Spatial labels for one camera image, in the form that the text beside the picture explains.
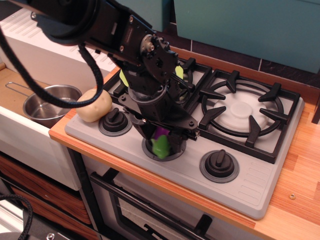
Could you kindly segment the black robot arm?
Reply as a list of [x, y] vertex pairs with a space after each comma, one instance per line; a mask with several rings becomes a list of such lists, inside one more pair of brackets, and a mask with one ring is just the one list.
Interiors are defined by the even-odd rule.
[[[122, 70], [128, 93], [119, 101], [133, 126], [152, 144], [159, 158], [180, 153], [187, 139], [198, 135], [196, 120], [183, 108], [181, 94], [190, 94], [177, 76], [178, 55], [152, 26], [114, 0], [18, 0], [35, 13], [45, 36], [63, 46], [103, 52]], [[157, 143], [166, 141], [167, 151]]]

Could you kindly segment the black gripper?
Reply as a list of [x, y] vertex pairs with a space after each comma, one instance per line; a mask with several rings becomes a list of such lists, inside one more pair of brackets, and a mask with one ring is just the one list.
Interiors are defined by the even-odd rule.
[[148, 150], [152, 150], [156, 127], [171, 132], [169, 143], [174, 154], [185, 151], [187, 139], [196, 140], [199, 136], [197, 121], [170, 98], [166, 89], [155, 95], [144, 95], [129, 88], [127, 94], [119, 96], [118, 102], [130, 112], [129, 119]]

